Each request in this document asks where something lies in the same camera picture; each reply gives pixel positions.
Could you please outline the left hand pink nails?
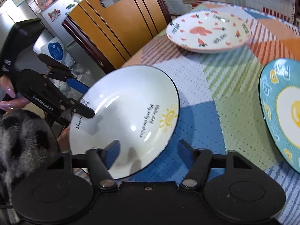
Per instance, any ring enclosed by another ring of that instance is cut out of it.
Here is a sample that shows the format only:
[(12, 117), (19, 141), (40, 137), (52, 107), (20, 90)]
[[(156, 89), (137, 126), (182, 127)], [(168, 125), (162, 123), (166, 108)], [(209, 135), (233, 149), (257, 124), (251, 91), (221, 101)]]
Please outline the left hand pink nails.
[(1, 89), (12, 99), (10, 101), (1, 101), (1, 110), (11, 113), (24, 108), (30, 103), (25, 97), (17, 98), (11, 80), (6, 76), (1, 76)]

